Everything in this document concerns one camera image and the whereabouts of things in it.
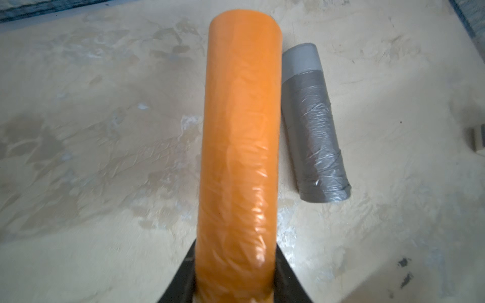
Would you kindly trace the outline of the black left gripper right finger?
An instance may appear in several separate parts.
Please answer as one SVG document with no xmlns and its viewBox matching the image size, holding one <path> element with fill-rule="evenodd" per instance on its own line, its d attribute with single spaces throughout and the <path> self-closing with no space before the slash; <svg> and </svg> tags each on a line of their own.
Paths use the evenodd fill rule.
<svg viewBox="0 0 485 303">
<path fill-rule="evenodd" d="M 275 261 L 274 303 L 313 303 L 279 246 Z"/>
</svg>

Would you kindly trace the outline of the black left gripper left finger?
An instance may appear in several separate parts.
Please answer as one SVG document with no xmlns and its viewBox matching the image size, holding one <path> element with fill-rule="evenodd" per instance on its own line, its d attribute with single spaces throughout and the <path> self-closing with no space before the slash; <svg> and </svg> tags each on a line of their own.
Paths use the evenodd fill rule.
<svg viewBox="0 0 485 303">
<path fill-rule="evenodd" d="M 195 244 L 190 246 L 186 256 L 183 258 L 178 271 L 174 275 L 167 289 L 158 303 L 192 303 L 195 290 Z"/>
</svg>

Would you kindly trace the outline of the orange trash bag roll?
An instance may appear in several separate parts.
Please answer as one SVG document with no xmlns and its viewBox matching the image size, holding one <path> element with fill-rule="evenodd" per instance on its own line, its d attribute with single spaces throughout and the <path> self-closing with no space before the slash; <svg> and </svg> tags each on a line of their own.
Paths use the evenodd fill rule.
<svg viewBox="0 0 485 303">
<path fill-rule="evenodd" d="M 282 32 L 253 10 L 209 28 L 195 244 L 198 302 L 270 302 L 274 292 Z"/>
</svg>

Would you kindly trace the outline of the grey trash bag roll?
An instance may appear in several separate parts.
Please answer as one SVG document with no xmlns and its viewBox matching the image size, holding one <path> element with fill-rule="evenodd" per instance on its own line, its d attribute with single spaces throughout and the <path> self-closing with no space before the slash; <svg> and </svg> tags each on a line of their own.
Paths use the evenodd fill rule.
<svg viewBox="0 0 485 303">
<path fill-rule="evenodd" d="M 351 197 L 323 68 L 316 45 L 282 55 L 282 115 L 299 196 L 310 203 Z"/>
</svg>

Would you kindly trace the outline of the light blue stapler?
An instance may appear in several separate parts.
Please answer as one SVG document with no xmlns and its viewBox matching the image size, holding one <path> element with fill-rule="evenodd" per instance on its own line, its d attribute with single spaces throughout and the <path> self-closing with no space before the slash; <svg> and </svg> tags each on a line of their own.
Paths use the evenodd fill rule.
<svg viewBox="0 0 485 303">
<path fill-rule="evenodd" d="M 472 147 L 480 155 L 485 154 L 485 124 L 480 124 L 472 128 Z"/>
</svg>

